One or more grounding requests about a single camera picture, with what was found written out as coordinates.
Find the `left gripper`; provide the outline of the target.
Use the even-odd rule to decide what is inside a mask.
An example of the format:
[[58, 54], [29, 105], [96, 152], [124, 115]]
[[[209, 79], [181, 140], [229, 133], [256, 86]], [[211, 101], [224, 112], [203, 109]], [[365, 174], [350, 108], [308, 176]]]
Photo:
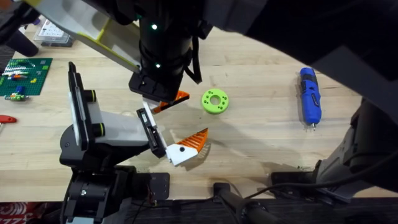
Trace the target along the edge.
[[161, 112], [161, 101], [143, 97], [142, 103], [136, 117], [102, 111], [98, 103], [71, 103], [72, 125], [60, 140], [60, 163], [71, 168], [111, 168], [150, 150], [178, 166], [200, 153], [208, 128], [166, 147], [150, 114]]

